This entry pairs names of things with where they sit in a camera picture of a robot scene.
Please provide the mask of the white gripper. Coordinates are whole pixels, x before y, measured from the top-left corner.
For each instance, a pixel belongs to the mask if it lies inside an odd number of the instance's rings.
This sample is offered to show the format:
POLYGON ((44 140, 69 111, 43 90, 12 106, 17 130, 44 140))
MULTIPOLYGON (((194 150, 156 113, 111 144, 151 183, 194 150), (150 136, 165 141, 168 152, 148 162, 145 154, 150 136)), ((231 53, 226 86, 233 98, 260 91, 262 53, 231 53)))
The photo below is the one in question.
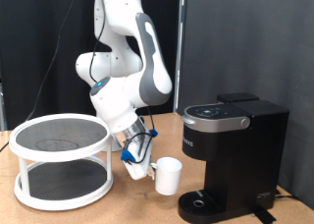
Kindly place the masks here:
POLYGON ((146 175, 155 180, 155 169, 149 166, 152 146, 152 136, 142 136, 131 140, 123 149, 121 159, 134 180, 142 179, 146 175))

